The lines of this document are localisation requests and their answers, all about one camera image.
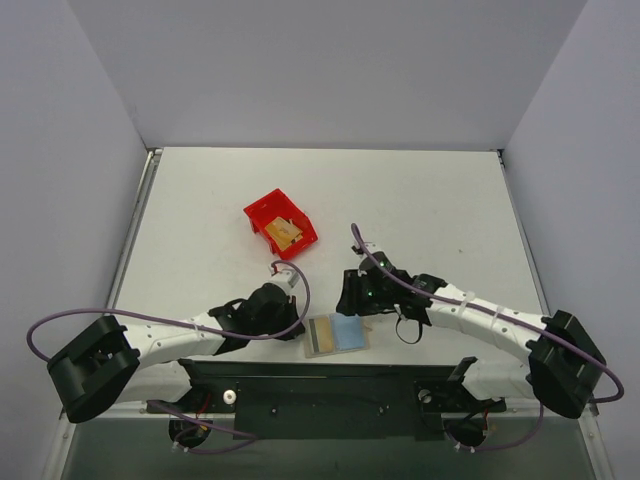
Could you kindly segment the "beige leather card holder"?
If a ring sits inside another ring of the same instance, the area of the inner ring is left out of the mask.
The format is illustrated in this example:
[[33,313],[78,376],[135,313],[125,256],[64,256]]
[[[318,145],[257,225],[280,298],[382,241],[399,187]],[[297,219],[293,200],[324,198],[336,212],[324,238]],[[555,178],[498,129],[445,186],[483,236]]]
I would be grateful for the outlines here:
[[[329,354],[313,355],[309,345],[309,320],[316,317],[328,316],[331,320],[335,350]],[[343,353],[351,353],[369,349],[370,329],[365,326],[359,316],[347,316],[339,313],[320,315],[305,320],[304,353],[306,358],[326,357]]]

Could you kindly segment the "red plastic bin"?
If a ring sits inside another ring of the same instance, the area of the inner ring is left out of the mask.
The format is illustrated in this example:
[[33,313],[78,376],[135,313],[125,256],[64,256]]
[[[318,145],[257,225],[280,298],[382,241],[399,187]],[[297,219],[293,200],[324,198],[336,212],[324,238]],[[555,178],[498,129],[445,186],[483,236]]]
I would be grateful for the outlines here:
[[280,189],[269,192],[243,211],[252,231],[281,260],[294,259],[318,240],[310,218]]

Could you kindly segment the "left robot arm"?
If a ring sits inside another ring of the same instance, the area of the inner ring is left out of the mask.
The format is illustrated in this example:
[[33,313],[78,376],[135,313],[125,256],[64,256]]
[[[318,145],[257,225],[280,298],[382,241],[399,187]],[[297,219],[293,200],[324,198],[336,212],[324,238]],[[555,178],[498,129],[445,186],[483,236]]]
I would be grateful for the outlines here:
[[[246,299],[184,320],[101,310],[100,318],[47,361],[67,419],[83,423],[130,401],[162,400],[186,412],[197,410],[206,388],[181,360],[233,352],[252,340],[301,335],[306,312],[297,307],[292,290],[292,282],[277,274]],[[123,323],[126,316],[131,323]]]

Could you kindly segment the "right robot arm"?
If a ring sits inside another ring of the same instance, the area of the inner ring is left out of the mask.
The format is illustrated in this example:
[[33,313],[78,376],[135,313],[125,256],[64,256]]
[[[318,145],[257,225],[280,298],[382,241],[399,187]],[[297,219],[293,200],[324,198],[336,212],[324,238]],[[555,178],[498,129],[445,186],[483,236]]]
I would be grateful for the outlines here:
[[336,306],[361,317],[396,312],[422,325],[468,335],[516,358],[516,363],[475,361],[447,383],[449,402],[468,409],[479,400],[528,398],[566,418],[581,416],[606,364],[572,314],[553,316],[507,309],[433,275],[410,275],[378,251],[343,273]]

